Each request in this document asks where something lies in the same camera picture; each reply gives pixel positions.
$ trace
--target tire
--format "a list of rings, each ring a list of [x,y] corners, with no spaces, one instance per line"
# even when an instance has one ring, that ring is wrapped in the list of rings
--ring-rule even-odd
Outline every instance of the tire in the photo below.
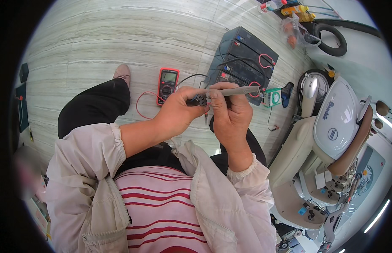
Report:
[[[310,73],[313,73],[313,72],[317,72],[317,73],[320,73],[323,76],[325,76],[325,78],[327,79],[327,82],[328,82],[328,90],[330,89],[331,84],[335,81],[335,79],[331,78],[330,76],[328,76],[328,73],[326,73],[324,70],[320,70],[320,69],[317,69],[317,68],[310,69],[310,70],[304,72],[301,75],[300,79],[298,80],[298,83],[297,83],[297,94],[301,94],[301,83],[302,83],[302,81],[303,81],[303,79],[305,77],[305,74],[306,73],[310,74]],[[300,103],[303,102],[303,96],[298,96],[298,97],[300,98],[300,101],[299,101],[299,104],[300,104]],[[321,105],[322,105],[322,102],[321,103],[315,103],[312,116],[316,116],[318,114],[318,112],[320,111]]]
[[[322,51],[332,56],[343,56],[346,54],[348,45],[346,44],[346,40],[340,31],[338,31],[335,27],[327,24],[316,24],[314,28],[314,36],[321,39],[321,31],[329,31],[333,33],[340,42],[340,46],[338,48],[330,47],[327,44],[321,42],[318,47]]]

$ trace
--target jacket sleeve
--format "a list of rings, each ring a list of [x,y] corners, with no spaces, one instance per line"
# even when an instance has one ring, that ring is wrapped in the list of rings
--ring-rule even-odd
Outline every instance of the jacket sleeve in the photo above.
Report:
[[[271,225],[269,213],[274,199],[268,175],[269,169],[256,159],[255,154],[248,169],[241,172],[227,171],[227,177],[240,195],[262,247],[266,252],[275,252],[276,229]]]
[[[97,182],[113,177],[126,159],[120,136],[117,124],[104,123],[76,128],[55,141],[46,199],[56,252],[77,251]]]

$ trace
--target marble floor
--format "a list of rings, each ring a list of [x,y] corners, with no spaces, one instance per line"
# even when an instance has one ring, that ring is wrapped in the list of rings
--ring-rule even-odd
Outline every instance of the marble floor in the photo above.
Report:
[[[21,138],[36,149],[43,168],[54,152],[57,118],[61,109],[83,90],[110,80],[115,68],[131,68],[131,104],[118,124],[145,120],[135,110],[144,91],[156,92],[161,67],[181,71],[179,80],[195,73],[207,73],[214,52],[227,30],[243,26],[278,55],[269,87],[297,83],[301,74],[313,68],[302,49],[291,49],[280,32],[281,19],[274,13],[261,14],[256,0],[58,0],[48,10],[26,47],[21,63],[27,62],[27,109],[34,142],[28,131]],[[182,85],[199,86],[201,78]],[[296,106],[295,89],[288,108],[254,109],[250,125],[267,160],[279,147]],[[139,101],[142,114],[153,117],[159,107],[154,96]],[[195,119],[177,142],[192,139],[210,155],[219,142],[204,123]]]

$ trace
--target hand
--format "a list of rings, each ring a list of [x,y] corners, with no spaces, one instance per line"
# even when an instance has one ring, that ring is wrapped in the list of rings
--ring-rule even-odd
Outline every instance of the hand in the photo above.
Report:
[[[207,91],[207,89],[183,86],[168,97],[153,119],[158,127],[162,129],[161,134],[166,135],[165,140],[182,134],[195,118],[209,111],[209,106],[186,105],[186,100],[193,99],[197,94],[205,94]]]
[[[214,111],[214,134],[228,152],[228,165],[233,171],[248,169],[253,155],[246,140],[253,110],[245,95],[224,98],[220,89],[237,88],[235,83],[219,82],[210,86]]]

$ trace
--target striped shirt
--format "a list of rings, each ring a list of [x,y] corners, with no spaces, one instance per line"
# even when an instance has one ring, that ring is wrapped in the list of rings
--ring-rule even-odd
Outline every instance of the striped shirt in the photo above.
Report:
[[[211,252],[190,201],[192,177],[165,167],[126,170],[115,183],[131,217],[130,253]]]

